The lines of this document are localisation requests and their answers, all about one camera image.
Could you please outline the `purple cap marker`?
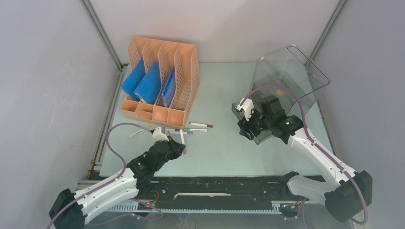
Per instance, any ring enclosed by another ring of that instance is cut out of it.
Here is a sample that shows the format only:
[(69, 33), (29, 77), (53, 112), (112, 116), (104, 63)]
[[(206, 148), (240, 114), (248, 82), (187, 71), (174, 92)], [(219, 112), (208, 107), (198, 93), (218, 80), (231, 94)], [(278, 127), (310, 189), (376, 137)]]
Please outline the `purple cap marker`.
[(169, 131), (169, 134), (184, 134), (184, 135), (193, 135), (192, 131), (180, 132), (180, 131)]

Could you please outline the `green cap marker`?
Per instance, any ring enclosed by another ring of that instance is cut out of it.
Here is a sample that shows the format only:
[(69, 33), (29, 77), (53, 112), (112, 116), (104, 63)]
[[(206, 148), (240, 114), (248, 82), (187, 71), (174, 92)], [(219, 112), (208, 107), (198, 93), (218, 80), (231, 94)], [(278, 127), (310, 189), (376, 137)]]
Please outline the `green cap marker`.
[(185, 128), (183, 129), (185, 132), (207, 132), (206, 128)]

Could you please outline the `small cork block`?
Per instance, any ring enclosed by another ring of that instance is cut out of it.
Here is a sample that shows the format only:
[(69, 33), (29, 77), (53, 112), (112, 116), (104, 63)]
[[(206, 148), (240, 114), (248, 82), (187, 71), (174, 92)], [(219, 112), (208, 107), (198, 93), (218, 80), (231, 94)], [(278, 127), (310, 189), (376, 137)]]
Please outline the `small cork block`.
[(283, 96), (284, 92), (282, 90), (277, 90), (276, 95), (277, 96)]

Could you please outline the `blue folder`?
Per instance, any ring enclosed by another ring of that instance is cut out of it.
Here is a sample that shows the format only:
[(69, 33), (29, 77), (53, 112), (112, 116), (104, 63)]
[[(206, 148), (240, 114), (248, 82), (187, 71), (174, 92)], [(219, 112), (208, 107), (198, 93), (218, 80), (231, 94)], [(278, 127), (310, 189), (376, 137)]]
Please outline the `blue folder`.
[(176, 89), (176, 83), (175, 83), (175, 68), (173, 67), (169, 78), (162, 90), (161, 97), (163, 100), (163, 105), (165, 107), (170, 107), (171, 102), (173, 100), (174, 94), (175, 94), (175, 89)]
[(155, 61), (136, 87), (135, 96), (143, 103), (155, 104), (161, 90), (160, 67)]
[(135, 95), (135, 89), (145, 76), (145, 66), (144, 59), (141, 58), (129, 76), (124, 80), (121, 85), (121, 89), (127, 94), (127, 96), (133, 101), (140, 101), (140, 99)]

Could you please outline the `blue folder front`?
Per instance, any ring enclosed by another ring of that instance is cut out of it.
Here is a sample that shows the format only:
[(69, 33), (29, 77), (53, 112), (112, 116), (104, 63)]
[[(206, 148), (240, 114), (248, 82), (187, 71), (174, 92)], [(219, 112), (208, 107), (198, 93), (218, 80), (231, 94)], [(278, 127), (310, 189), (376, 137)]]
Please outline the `blue folder front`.
[(124, 80), (121, 85), (121, 89), (127, 94), (127, 96), (133, 101), (140, 101), (140, 99), (135, 95), (135, 89), (145, 76), (145, 66), (144, 59), (141, 58), (129, 76)]

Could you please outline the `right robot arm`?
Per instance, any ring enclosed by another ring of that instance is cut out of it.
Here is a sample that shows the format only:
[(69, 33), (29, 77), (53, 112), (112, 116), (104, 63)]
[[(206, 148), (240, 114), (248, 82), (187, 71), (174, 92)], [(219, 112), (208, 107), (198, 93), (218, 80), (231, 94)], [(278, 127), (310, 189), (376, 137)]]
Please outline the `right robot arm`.
[(339, 222), (353, 220), (372, 203), (373, 178), (367, 171), (358, 172), (330, 153), (305, 127), (296, 115), (288, 116), (278, 98), (266, 97), (257, 110), (251, 99), (243, 98), (235, 107), (241, 115), (238, 121), (239, 134), (253, 140), (262, 132), (269, 131), (284, 144), (299, 151), (321, 174), (323, 181), (307, 178), (298, 172), (289, 172), (278, 185), (278, 194), (283, 199), (293, 196), (308, 198), (322, 204)]

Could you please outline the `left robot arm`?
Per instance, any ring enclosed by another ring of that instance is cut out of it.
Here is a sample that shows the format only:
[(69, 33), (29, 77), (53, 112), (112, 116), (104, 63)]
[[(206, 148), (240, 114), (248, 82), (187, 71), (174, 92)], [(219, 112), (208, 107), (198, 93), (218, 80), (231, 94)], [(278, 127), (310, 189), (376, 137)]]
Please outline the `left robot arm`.
[(136, 196), (147, 198), (151, 192), (150, 179), (165, 163), (179, 158), (185, 148), (171, 137), (167, 141), (156, 141), (113, 176), (81, 190), (61, 191), (49, 211), (48, 228), (83, 229), (95, 217), (124, 200)]

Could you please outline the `yellow cap marker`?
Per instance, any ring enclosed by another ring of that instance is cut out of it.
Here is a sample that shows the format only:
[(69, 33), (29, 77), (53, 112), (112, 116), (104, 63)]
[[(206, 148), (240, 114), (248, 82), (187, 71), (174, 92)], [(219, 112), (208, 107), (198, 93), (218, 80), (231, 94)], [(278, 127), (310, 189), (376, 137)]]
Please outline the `yellow cap marker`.
[(150, 128), (151, 128), (151, 126), (148, 125), (148, 126), (146, 126), (146, 129), (140, 129), (140, 130), (138, 130), (138, 131), (136, 131), (136, 132), (134, 132), (134, 133), (132, 133), (132, 134), (129, 134), (129, 135), (128, 135), (128, 138), (132, 138), (132, 137), (134, 137), (134, 136), (140, 134), (141, 132), (149, 132), (149, 131), (150, 131)]

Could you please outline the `orange plastic file organizer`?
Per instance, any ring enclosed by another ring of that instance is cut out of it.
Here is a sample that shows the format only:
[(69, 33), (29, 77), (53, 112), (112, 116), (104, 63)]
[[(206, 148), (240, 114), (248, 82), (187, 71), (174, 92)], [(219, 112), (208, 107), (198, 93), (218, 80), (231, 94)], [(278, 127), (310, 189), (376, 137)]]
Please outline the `orange plastic file organizer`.
[(183, 129), (200, 85), (198, 50), (195, 44), (133, 37), (128, 45), (129, 64), (134, 69), (140, 60), (148, 71), (159, 63), (161, 85), (165, 86), (170, 73), (174, 73), (175, 91), (169, 107), (161, 96), (154, 104), (124, 98), (121, 112), (128, 119), (174, 129)]

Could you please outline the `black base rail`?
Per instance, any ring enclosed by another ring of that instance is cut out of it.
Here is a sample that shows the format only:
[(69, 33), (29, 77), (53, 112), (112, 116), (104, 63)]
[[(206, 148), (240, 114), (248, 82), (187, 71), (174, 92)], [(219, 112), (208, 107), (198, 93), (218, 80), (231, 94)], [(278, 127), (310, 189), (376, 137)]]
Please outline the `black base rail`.
[(136, 199), (152, 200), (162, 211), (271, 211), (277, 202), (301, 200), (279, 176), (154, 177)]

